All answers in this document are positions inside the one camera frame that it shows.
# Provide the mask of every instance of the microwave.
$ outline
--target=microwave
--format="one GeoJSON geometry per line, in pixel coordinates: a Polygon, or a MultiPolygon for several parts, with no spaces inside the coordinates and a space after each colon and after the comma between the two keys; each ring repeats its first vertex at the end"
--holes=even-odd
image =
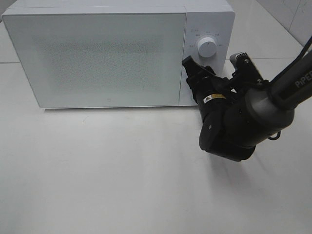
{"type": "Polygon", "coordinates": [[[41,108],[196,105],[182,60],[220,74],[225,0],[17,0],[2,20],[41,108]]]}

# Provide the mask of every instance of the white table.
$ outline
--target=white table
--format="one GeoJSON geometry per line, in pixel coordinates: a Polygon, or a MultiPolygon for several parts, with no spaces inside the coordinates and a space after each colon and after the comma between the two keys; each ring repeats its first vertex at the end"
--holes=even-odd
{"type": "MultiPolygon", "coordinates": [[[[229,55],[273,78],[301,46],[256,1],[230,3],[229,55]]],[[[232,162],[200,150],[196,107],[40,109],[0,24],[0,233],[310,234],[311,108],[232,162]]]]}

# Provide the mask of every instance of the warning label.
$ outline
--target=warning label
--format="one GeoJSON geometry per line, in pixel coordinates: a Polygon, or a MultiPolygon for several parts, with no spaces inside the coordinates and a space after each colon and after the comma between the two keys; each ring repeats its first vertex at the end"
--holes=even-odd
{"type": "Polygon", "coordinates": [[[215,98],[224,98],[224,99],[226,99],[224,96],[223,96],[223,94],[211,94],[211,95],[209,95],[209,96],[206,96],[205,98],[204,98],[204,104],[206,104],[208,101],[210,101],[210,100],[212,100],[212,99],[215,99],[215,98]]]}

